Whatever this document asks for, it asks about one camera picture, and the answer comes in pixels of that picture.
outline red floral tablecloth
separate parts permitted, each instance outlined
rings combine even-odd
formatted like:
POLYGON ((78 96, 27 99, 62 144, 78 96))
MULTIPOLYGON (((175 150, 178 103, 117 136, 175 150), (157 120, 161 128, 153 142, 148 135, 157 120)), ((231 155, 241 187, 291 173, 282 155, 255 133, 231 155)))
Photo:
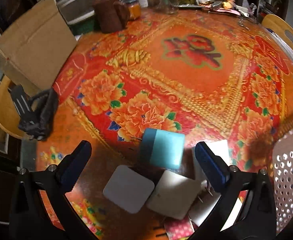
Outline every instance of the red floral tablecloth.
POLYGON ((192 178, 191 147, 222 139, 231 163, 267 167, 272 176, 272 145, 293 125, 286 54, 260 25, 247 31, 235 18, 200 11, 145 11, 123 31, 85 35, 53 87, 60 105, 52 135, 38 145, 37 169, 59 163, 82 139, 91 142, 92 158, 67 197, 99 239, 163 233, 161 216, 147 208, 128 214, 102 195, 118 165, 136 162, 134 138, 145 128, 186 135, 179 173, 192 178))

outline brown mug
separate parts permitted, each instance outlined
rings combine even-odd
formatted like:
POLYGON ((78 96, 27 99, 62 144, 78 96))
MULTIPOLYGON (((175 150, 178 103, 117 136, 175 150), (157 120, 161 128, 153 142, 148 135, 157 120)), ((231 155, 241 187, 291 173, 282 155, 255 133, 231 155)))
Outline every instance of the brown mug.
POLYGON ((127 5, 119 0, 94 0, 92 4, 102 33, 123 30, 130 17, 127 5))

